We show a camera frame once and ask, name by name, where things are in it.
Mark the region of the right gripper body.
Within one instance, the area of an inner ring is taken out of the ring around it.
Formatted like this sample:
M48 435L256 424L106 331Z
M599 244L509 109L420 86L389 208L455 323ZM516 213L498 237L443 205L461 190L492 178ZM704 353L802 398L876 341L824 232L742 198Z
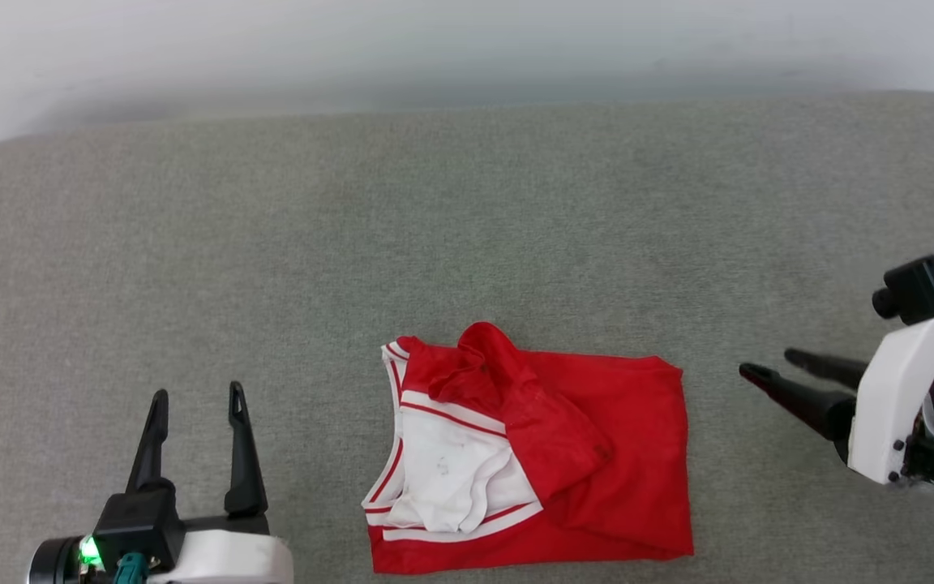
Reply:
M849 469L882 485L901 472L894 443L911 434L933 382L934 319L883 337L857 389Z

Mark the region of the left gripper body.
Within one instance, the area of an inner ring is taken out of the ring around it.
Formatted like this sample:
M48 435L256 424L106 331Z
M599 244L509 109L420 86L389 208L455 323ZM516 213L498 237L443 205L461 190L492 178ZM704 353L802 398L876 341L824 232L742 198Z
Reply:
M234 522L202 517L189 522L171 569L141 555L110 563L92 535L42 541L29 565L31 583L292 583L293 556L271 536L263 515Z

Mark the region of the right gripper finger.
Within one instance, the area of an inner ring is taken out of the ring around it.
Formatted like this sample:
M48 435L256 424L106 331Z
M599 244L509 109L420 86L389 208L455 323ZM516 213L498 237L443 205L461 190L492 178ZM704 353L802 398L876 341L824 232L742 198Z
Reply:
M854 394L807 387L757 363L741 363L739 374L823 439L849 439L856 410Z
M818 380L837 382L842 387L859 391L861 380L870 363L843 358L832 354L813 354L793 347L783 351L783 358L790 365L812 375Z

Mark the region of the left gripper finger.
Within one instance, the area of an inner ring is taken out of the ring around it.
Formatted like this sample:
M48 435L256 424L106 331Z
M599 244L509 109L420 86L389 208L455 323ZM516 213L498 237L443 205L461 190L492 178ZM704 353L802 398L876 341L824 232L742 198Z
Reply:
M152 396L151 406L139 439L132 470L126 484L126 494L164 491L174 494L174 484L162 474L162 447L169 433L169 395L167 389L158 389Z
M269 501L246 395L238 381L229 385L229 425L233 439L229 491L224 496L224 510L229 518L260 517L268 511Z

